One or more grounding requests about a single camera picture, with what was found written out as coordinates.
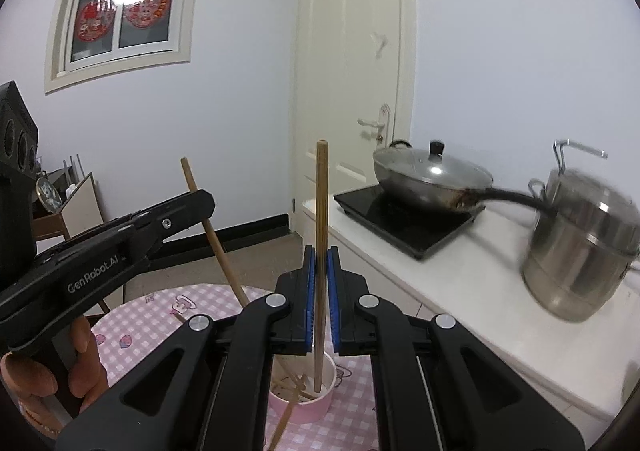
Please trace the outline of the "person's left hand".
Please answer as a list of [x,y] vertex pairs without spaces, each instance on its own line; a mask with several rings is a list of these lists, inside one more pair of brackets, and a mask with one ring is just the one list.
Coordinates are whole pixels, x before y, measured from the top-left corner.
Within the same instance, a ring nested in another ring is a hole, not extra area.
[[[70,340],[77,359],[68,372],[68,388],[82,401],[80,409],[84,411],[108,390],[107,374],[90,323],[83,315],[70,326]],[[44,437],[55,440],[64,424],[44,403],[44,398],[58,391],[53,373],[39,362],[6,353],[1,360],[1,374],[24,419]]]

